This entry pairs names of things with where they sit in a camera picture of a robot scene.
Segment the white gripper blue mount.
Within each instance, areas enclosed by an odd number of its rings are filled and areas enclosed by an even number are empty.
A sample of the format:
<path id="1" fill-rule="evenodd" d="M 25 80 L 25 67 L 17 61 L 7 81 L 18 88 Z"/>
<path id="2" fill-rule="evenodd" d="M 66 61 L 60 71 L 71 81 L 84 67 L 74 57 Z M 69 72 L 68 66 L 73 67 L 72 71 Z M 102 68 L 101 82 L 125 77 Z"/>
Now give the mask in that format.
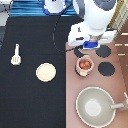
<path id="1" fill-rule="evenodd" d="M 111 43 L 116 33 L 115 29 L 90 30 L 81 22 L 71 26 L 68 35 L 68 45 L 82 46 L 83 49 L 97 49 L 103 44 Z"/>

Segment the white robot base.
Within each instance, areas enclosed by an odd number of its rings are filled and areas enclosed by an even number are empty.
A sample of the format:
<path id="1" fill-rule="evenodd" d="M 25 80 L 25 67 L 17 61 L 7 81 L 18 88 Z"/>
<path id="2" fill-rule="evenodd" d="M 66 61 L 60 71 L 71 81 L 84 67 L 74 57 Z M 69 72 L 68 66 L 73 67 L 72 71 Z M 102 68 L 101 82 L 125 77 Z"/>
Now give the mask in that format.
<path id="1" fill-rule="evenodd" d="M 45 0 L 44 9 L 51 14 L 58 14 L 64 9 L 63 0 Z"/>

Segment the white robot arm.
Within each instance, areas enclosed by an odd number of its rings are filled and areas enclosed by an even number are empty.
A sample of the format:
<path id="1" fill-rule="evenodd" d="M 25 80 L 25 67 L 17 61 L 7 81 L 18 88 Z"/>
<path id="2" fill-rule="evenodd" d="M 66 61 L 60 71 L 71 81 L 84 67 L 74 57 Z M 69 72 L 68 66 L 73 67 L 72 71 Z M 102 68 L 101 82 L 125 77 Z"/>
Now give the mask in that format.
<path id="1" fill-rule="evenodd" d="M 108 30 L 107 26 L 116 6 L 117 0 L 73 0 L 74 10 L 82 22 L 71 26 L 68 45 L 95 49 L 101 44 L 110 43 L 116 31 Z"/>

